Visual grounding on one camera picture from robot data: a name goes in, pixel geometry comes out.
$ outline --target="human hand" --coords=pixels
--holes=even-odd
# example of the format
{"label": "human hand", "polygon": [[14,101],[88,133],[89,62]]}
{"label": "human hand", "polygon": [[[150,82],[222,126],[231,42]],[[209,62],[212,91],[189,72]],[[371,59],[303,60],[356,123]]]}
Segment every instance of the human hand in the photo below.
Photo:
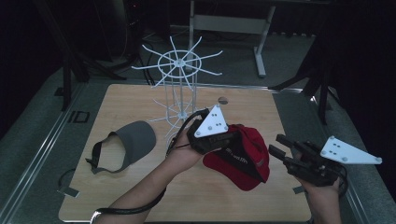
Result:
{"label": "human hand", "polygon": [[175,168],[177,173],[181,173],[190,169],[203,155],[195,151],[189,145],[189,138],[187,137],[187,130],[183,130],[180,134],[175,148],[173,148],[165,161],[169,161]]}
{"label": "human hand", "polygon": [[317,187],[301,178],[295,178],[308,192],[308,204],[316,224],[341,223],[338,190],[340,179],[334,181],[331,186]]}

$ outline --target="white spinning rack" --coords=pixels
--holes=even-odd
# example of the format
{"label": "white spinning rack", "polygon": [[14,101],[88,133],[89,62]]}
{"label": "white spinning rack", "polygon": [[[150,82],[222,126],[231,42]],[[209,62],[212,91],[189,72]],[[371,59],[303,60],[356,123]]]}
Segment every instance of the white spinning rack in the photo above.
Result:
{"label": "white spinning rack", "polygon": [[[154,102],[158,105],[163,106],[166,109],[166,115],[164,118],[152,119],[150,121],[166,119],[171,125],[171,129],[166,134],[169,135],[175,128],[180,128],[181,124],[186,120],[189,114],[196,111],[196,93],[197,93],[197,77],[198,72],[208,73],[213,76],[220,76],[222,73],[213,73],[202,69],[202,59],[208,59],[219,56],[222,51],[216,54],[207,55],[205,57],[199,57],[193,51],[201,42],[201,37],[197,43],[189,50],[176,49],[173,42],[172,36],[170,37],[173,50],[170,50],[164,54],[156,52],[152,49],[143,48],[153,54],[160,56],[156,65],[134,67],[133,69],[148,69],[158,68],[163,75],[163,78],[153,86],[153,88],[163,85],[165,89],[165,103],[162,104],[154,99]],[[169,96],[168,88],[170,88],[172,94]],[[186,94],[183,93],[185,90],[191,92],[191,98],[186,99]]]}

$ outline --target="hat brim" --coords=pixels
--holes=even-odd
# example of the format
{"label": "hat brim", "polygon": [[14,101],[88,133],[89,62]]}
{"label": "hat brim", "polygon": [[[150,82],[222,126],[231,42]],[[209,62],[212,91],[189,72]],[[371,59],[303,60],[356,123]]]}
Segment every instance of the hat brim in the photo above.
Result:
{"label": "hat brim", "polygon": [[252,190],[261,183],[260,180],[257,180],[250,175],[247,175],[244,172],[236,169],[214,152],[206,154],[204,156],[203,163],[206,167],[209,167],[227,176],[241,190]]}
{"label": "hat brim", "polygon": [[143,120],[130,123],[116,133],[125,147],[125,156],[130,164],[148,155],[157,142],[154,130]]}

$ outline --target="black strap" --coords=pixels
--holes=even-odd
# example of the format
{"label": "black strap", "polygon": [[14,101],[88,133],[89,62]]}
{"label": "black strap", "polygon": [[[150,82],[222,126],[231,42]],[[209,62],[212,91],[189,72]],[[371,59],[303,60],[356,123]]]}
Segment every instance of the black strap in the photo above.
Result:
{"label": "black strap", "polygon": [[125,169],[127,166],[130,165],[129,162],[128,162],[128,158],[125,156],[121,168],[116,170],[116,171],[110,171],[110,170],[107,170],[106,168],[98,167],[99,159],[100,159],[100,153],[102,151],[102,144],[105,141],[107,141],[108,138],[110,138],[111,136],[114,136],[114,135],[117,135],[117,134],[115,132],[111,132],[105,140],[96,143],[93,146],[93,149],[92,149],[92,158],[91,159],[87,159],[87,158],[85,159],[85,161],[91,165],[91,170],[92,170],[92,172],[95,175],[97,173],[101,172],[101,171],[108,171],[111,174],[115,174],[115,173],[118,173],[118,172],[122,171],[123,169]]}
{"label": "black strap", "polygon": [[126,208],[126,209],[123,209],[123,208],[98,208],[98,209],[96,209],[96,212],[98,212],[100,214],[112,214],[112,215],[132,215],[132,214],[142,213],[142,212],[145,212],[145,211],[151,209],[157,203],[159,203],[160,200],[163,198],[163,195],[165,194],[165,192],[166,192],[166,188],[151,203],[148,203],[148,204],[143,205],[138,208]]}

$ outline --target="cable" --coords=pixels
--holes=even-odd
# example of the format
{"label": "cable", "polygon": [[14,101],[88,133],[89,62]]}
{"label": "cable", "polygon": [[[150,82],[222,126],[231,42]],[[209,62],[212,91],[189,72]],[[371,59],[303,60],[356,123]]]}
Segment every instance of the cable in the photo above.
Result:
{"label": "cable", "polygon": [[[137,57],[137,59],[138,59],[139,62],[142,64],[142,66],[145,66],[144,63],[143,63],[142,58],[140,57],[140,55]],[[143,76],[145,77],[145,79],[146,79],[146,81],[147,81],[147,83],[148,83],[148,85],[149,85],[149,84],[150,84],[150,83],[149,83],[149,77],[148,77],[148,75],[146,74],[146,69],[143,70]]]}
{"label": "cable", "polygon": [[175,147],[175,148],[186,147],[186,146],[189,146],[189,145],[190,145],[190,143],[184,144],[184,145],[181,145],[181,146],[178,146],[178,147]]}
{"label": "cable", "polygon": [[125,216],[125,215],[133,215],[133,214],[139,214],[139,213],[145,212],[145,211],[151,209],[152,207],[154,207],[157,203],[159,203],[160,200],[163,198],[163,195],[165,194],[165,192],[166,192],[166,188],[151,203],[148,203],[146,205],[143,205],[143,206],[137,207],[137,208],[98,208],[93,213],[93,216],[91,218],[91,223],[93,223],[102,214]]}
{"label": "cable", "polygon": [[120,55],[120,57],[116,61],[118,61],[121,58],[123,58],[123,56],[124,56],[124,54],[126,52],[127,46],[128,46],[128,23],[129,23],[128,16],[127,16],[128,11],[126,9],[126,6],[123,6],[123,8],[124,8],[124,19],[125,19],[125,41],[124,41],[125,44],[124,44],[124,47],[123,47],[123,50],[122,50],[122,54]]}
{"label": "cable", "polygon": [[[151,49],[154,49],[154,47],[153,47],[148,41],[142,40],[142,42],[148,44],[148,45],[151,47]],[[152,52],[148,55],[148,61],[146,62],[146,64],[143,64],[143,66],[149,66],[149,61],[151,60],[151,57],[152,57]],[[148,76],[148,78],[149,78],[149,80],[150,80],[151,85],[152,85],[152,86],[155,86],[155,81],[154,81],[154,79],[152,78],[152,76],[151,76],[151,74],[150,74],[150,72],[149,72],[149,69],[147,68],[147,69],[145,69],[145,70],[143,70],[143,71],[146,71],[146,72],[147,72],[147,76]]]}
{"label": "cable", "polygon": [[169,153],[171,152],[171,150],[175,149],[175,144],[177,142],[177,139],[180,137],[181,132],[183,132],[183,130],[186,128],[187,124],[195,117],[202,115],[202,114],[207,114],[208,113],[208,109],[203,109],[203,110],[198,110],[195,111],[193,114],[191,114],[185,121],[184,123],[181,125],[180,129],[178,130],[176,136],[174,138],[172,138],[171,143],[169,144],[168,149],[166,150],[166,156],[169,155]]}
{"label": "cable", "polygon": [[338,175],[341,178],[340,184],[338,186],[339,188],[338,196],[339,198],[342,198],[347,193],[347,188],[349,185],[347,182],[347,169],[342,165],[340,165],[339,167],[345,171],[344,175],[339,171],[335,171],[334,169],[329,169],[328,171],[335,175]]}

